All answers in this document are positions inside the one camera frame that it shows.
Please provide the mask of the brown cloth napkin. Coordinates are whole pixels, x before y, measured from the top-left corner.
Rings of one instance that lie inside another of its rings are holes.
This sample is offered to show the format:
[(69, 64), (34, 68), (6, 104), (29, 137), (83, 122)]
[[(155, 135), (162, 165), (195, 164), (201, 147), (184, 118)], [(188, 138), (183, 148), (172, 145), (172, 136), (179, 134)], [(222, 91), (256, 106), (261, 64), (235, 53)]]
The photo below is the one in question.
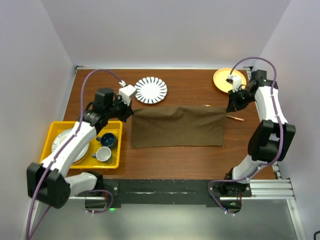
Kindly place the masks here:
[(131, 119), (133, 149), (224, 145), (224, 107), (176, 105), (145, 107)]

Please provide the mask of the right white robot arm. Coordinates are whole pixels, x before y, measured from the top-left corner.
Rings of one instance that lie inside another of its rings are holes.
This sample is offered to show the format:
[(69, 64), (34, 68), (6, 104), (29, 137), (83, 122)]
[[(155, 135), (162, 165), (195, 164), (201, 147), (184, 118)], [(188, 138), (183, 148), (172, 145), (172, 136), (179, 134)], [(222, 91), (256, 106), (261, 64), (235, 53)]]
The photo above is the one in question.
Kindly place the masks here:
[(247, 156), (218, 185), (220, 194), (233, 197), (244, 192), (249, 181), (260, 170), (285, 158), (296, 127), (284, 117), (278, 98), (278, 85), (276, 81), (267, 79), (266, 71), (254, 71), (248, 86), (242, 84), (241, 78), (231, 74), (226, 81), (232, 85), (226, 111), (237, 112), (255, 103), (260, 120), (249, 140)]

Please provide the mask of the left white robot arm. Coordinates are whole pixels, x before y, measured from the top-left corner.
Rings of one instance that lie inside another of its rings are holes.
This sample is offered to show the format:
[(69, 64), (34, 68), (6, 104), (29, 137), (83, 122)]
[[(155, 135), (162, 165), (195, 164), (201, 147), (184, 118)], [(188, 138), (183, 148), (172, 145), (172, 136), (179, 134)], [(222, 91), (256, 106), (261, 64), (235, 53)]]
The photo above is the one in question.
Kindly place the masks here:
[(88, 192), (99, 196), (104, 190), (101, 177), (93, 172), (84, 172), (72, 177), (67, 173), (91, 140), (95, 139), (110, 119), (122, 122), (134, 113), (132, 98), (137, 90), (132, 85), (119, 89), (115, 94), (111, 88), (100, 88), (94, 101), (81, 113), (69, 135), (41, 163), (31, 163), (26, 170), (27, 193), (35, 201), (60, 209), (69, 197)]

